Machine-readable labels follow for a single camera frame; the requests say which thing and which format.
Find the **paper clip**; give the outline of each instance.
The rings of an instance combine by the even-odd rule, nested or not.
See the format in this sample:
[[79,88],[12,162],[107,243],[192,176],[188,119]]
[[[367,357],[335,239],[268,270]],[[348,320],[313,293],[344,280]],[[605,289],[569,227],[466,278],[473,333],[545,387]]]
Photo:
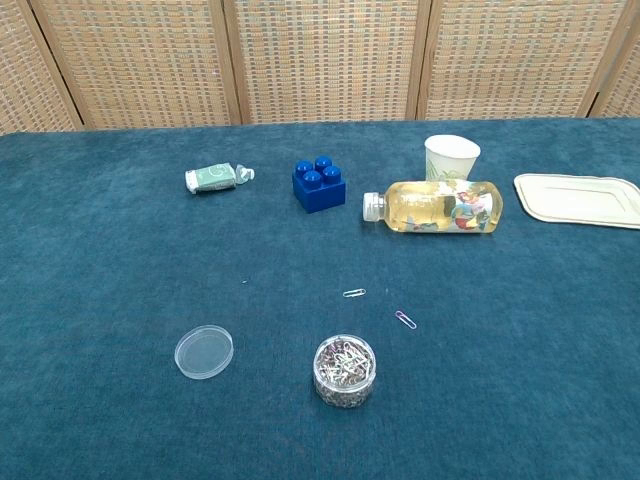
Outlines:
[[409,318],[409,316],[404,313],[402,310],[396,310],[396,318],[404,323],[411,330],[415,330],[418,326],[415,324],[413,320]]
[[364,288],[357,288],[355,290],[347,290],[346,292],[342,292],[342,296],[344,298],[361,297],[365,293],[367,293],[367,291]]

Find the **blue toy block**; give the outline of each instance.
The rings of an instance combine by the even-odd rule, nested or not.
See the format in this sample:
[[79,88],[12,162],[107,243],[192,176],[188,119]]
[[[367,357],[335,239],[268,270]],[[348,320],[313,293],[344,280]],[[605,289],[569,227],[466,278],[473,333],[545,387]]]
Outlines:
[[336,207],[345,202],[346,184],[342,172],[326,156],[298,162],[293,170],[293,193],[307,213]]

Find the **plastic container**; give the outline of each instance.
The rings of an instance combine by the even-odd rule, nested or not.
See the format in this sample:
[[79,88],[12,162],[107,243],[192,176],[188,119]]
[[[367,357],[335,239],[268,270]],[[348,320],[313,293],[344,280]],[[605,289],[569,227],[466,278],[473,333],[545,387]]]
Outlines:
[[218,375],[232,358],[231,335],[217,325],[203,325],[185,334],[176,345],[174,354],[180,371],[194,380]]
[[457,135],[434,135],[425,140],[427,180],[466,180],[480,147]]
[[362,201],[365,221],[384,220],[396,232],[491,233],[501,214],[502,197],[490,182],[398,182]]
[[[354,350],[361,352],[368,360],[367,374],[353,385],[343,386],[332,382],[324,373],[331,350],[339,350],[339,345],[353,345]],[[373,349],[360,337],[355,335],[335,335],[320,344],[313,358],[313,383],[318,395],[329,405],[341,408],[354,408],[362,405],[373,390],[376,379],[376,357]]]

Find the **white tray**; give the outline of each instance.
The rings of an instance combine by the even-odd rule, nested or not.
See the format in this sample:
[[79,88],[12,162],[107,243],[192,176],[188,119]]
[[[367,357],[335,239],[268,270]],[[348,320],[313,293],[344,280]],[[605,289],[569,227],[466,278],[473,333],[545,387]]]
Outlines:
[[640,229],[640,189],[626,180],[525,173],[513,183],[526,212],[543,222]]

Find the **white cup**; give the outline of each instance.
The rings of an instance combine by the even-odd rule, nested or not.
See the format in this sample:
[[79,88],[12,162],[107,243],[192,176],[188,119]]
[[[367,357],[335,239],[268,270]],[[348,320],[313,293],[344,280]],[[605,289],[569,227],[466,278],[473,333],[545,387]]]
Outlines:
[[457,135],[433,135],[424,141],[427,150],[427,180],[466,180],[480,155],[480,147]]

